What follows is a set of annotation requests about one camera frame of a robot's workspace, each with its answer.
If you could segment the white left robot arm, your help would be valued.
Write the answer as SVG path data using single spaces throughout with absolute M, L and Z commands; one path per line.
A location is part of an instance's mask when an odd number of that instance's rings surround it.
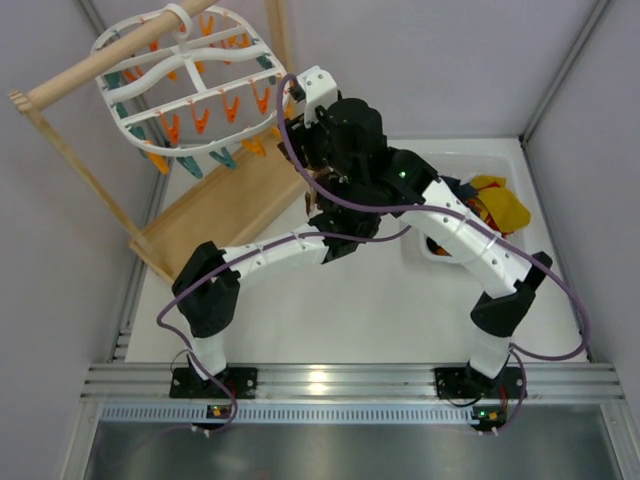
M 318 212 L 288 235 L 240 247 L 200 244 L 171 290 L 189 294 L 177 308 L 190 337 L 190 370 L 208 381 L 227 367 L 224 331 L 235 316 L 238 297 L 252 286 L 294 269 L 321 265 L 349 255 L 375 237 L 381 216 L 337 206 L 325 199 Z

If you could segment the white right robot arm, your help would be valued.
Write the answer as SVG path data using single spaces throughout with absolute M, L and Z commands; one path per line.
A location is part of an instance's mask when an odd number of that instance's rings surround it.
M 386 214 L 443 247 L 482 286 L 471 311 L 477 333 L 468 361 L 475 375 L 498 378 L 511 339 L 551 258 L 529 255 L 481 222 L 419 155 L 388 145 L 378 111 L 356 98 L 318 106 L 310 120 L 277 114 L 281 150 L 319 194 L 323 225 L 366 235 Z

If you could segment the large mustard yellow sock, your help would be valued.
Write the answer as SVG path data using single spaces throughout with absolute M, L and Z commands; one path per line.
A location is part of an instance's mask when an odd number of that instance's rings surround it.
M 471 209 L 493 230 L 503 236 L 518 232 L 531 222 L 531 212 L 507 187 L 505 177 L 478 175 L 470 185 L 476 194 Z

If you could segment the brown striped sock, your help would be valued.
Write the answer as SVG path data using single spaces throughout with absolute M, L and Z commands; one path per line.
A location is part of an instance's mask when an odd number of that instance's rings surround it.
M 329 188 L 331 181 L 340 179 L 340 175 L 325 160 L 321 159 L 312 148 L 294 146 L 294 150 L 306 172 L 324 188 Z M 307 185 L 304 200 L 305 211 L 309 218 L 322 209 L 321 195 L 311 184 Z

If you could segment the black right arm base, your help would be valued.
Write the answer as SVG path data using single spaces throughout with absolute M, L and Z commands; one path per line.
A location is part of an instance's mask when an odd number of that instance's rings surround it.
M 500 400 L 502 391 L 509 400 L 517 400 L 524 387 L 519 367 L 505 367 L 494 379 L 470 366 L 438 367 L 434 372 L 437 396 L 443 400 Z

